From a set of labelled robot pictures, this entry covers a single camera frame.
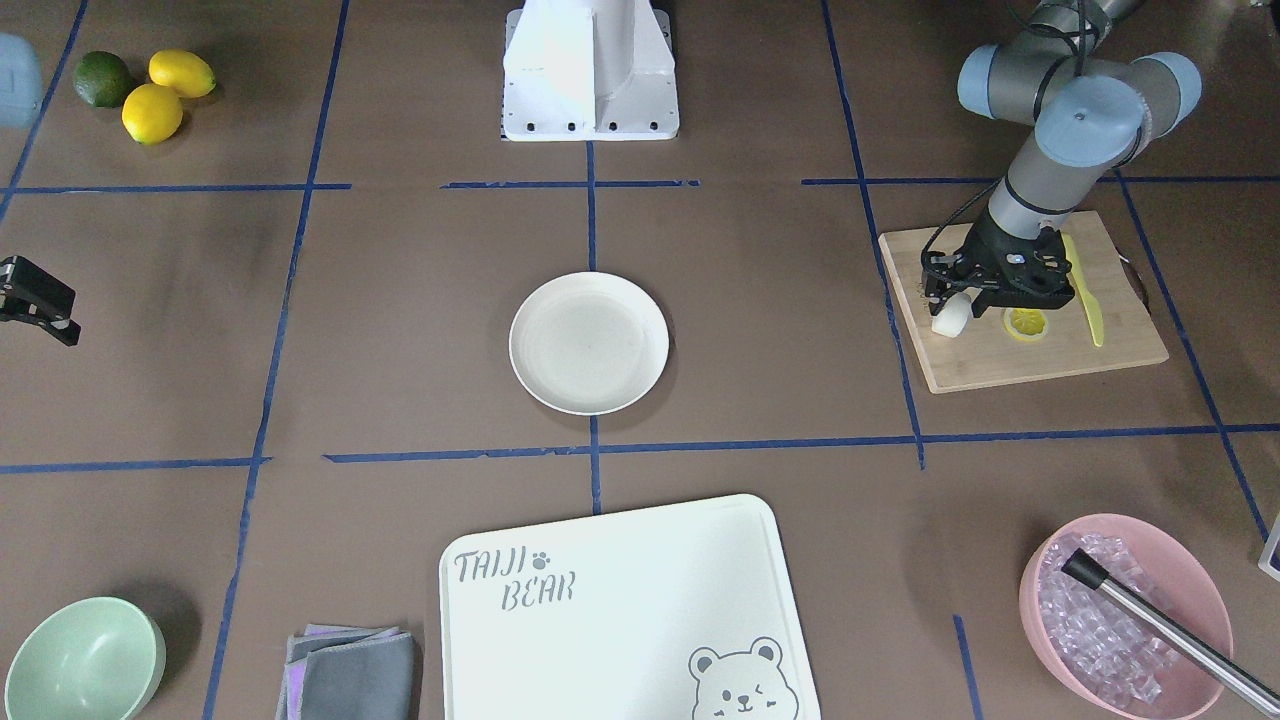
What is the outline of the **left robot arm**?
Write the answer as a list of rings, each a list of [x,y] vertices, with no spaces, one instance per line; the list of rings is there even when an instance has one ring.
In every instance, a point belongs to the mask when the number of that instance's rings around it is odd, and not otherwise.
[[[932,316],[992,307],[1056,310],[1075,299],[1062,224],[1100,178],[1139,156],[1199,105],[1203,79],[1178,53],[1129,63],[1094,56],[1135,1],[1042,1],[1018,36],[975,49],[957,78],[960,104],[1016,122],[1030,136],[963,243],[920,251]]]

